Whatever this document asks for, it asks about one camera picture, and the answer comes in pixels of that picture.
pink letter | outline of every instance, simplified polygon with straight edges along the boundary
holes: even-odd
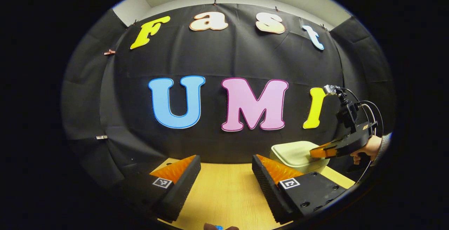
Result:
[[[263,112],[265,120],[260,123],[264,130],[277,130],[285,126],[282,120],[284,108],[284,93],[288,83],[283,80],[270,80],[263,89],[259,99],[255,98],[247,80],[243,78],[228,78],[223,80],[221,86],[228,91],[228,116],[221,125],[224,131],[240,131],[243,123],[240,122],[240,110],[250,129],[254,129]]]

blue object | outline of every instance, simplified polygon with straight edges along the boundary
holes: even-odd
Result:
[[[321,43],[318,41],[318,37],[319,37],[318,33],[316,33],[316,31],[314,31],[314,30],[313,30],[310,26],[308,26],[308,25],[303,25],[303,29],[307,31],[307,33],[308,33],[308,35],[309,35],[309,37],[310,37],[311,42],[312,42],[318,49],[323,50],[323,49],[324,49],[323,44],[321,44]]]
[[[170,78],[158,78],[148,83],[153,95],[153,111],[159,123],[169,128],[183,129],[196,124],[201,116],[200,87],[206,82],[201,76],[186,76],[181,78],[181,85],[186,87],[187,113],[175,116],[170,111],[169,89],[173,86]]]

wooden table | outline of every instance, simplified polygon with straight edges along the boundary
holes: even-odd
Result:
[[[168,158],[154,170],[177,161]],[[355,183],[327,166],[317,172],[346,189]],[[224,229],[236,226],[240,230],[272,230],[281,226],[271,214],[251,163],[201,163],[201,171],[178,219],[169,225],[202,230],[204,223],[221,225]]]

sleeve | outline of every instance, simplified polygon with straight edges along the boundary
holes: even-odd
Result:
[[[374,159],[374,161],[371,163],[370,166],[375,166],[379,162],[379,159],[382,158],[382,155],[387,150],[388,145],[390,145],[390,138],[391,138],[391,133],[382,136],[382,142],[380,143],[379,152],[377,153],[376,158]]]

human hand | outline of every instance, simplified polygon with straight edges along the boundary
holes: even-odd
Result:
[[[368,140],[368,142],[366,143],[366,145],[364,147],[351,153],[351,156],[354,157],[354,164],[355,165],[360,164],[361,158],[359,156],[359,153],[366,153],[367,155],[369,155],[371,157],[371,161],[374,161],[375,158],[377,157],[377,154],[379,153],[381,142],[382,142],[382,138],[373,135]]]
[[[217,228],[212,224],[204,223],[203,230],[217,230]],[[235,226],[230,226],[230,227],[226,228],[226,230],[239,230],[239,228],[235,227]]]

